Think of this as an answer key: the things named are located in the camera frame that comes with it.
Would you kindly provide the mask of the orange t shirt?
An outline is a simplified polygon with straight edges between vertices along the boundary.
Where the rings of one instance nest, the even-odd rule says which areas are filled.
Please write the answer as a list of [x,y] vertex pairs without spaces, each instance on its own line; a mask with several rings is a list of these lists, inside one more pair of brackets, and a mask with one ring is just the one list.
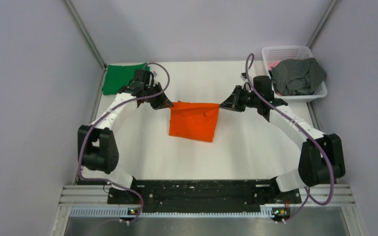
[[218,103],[174,102],[170,108],[169,135],[211,143],[218,123]]

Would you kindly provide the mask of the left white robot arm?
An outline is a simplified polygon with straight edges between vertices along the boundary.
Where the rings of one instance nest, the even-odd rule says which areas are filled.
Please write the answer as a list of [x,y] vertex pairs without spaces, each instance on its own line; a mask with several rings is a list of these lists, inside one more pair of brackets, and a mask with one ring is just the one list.
[[121,87],[114,101],[89,125],[78,129],[78,176],[86,181],[104,181],[120,190],[119,196],[126,203],[138,197],[133,187],[134,177],[119,164],[119,150],[115,129],[141,104],[149,103],[153,110],[173,107],[165,89],[155,81],[155,74],[146,69],[136,69],[130,82]]

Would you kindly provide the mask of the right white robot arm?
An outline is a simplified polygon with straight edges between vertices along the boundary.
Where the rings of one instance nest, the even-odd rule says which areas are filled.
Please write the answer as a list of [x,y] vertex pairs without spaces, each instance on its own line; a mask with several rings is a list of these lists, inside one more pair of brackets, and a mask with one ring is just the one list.
[[248,82],[236,86],[220,108],[235,112],[244,112],[246,108],[256,109],[301,151],[298,168],[271,179],[270,199],[281,203],[291,190],[330,184],[331,180],[343,177],[346,169],[340,137],[327,135],[297,116],[287,102],[275,97],[268,76],[256,76],[252,84],[252,88]]

